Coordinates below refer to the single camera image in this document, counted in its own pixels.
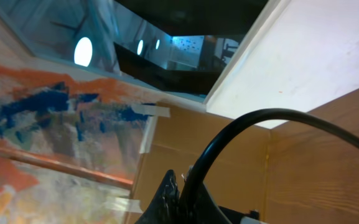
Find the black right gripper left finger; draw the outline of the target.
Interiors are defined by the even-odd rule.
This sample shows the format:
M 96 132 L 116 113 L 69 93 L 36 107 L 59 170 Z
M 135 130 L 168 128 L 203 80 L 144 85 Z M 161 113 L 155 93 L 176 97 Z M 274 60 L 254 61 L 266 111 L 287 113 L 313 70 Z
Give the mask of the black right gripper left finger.
M 149 206 L 135 224 L 172 224 L 177 219 L 179 190 L 175 172 L 168 170 Z

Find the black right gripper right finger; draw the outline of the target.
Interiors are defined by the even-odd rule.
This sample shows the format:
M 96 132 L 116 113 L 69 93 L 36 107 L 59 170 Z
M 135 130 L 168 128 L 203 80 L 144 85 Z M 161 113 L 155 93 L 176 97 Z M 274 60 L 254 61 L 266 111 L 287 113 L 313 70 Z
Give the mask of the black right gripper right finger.
M 194 223 L 202 224 L 260 224 L 259 212 L 250 210 L 241 213 L 220 207 L 203 184 L 197 193 L 194 205 Z

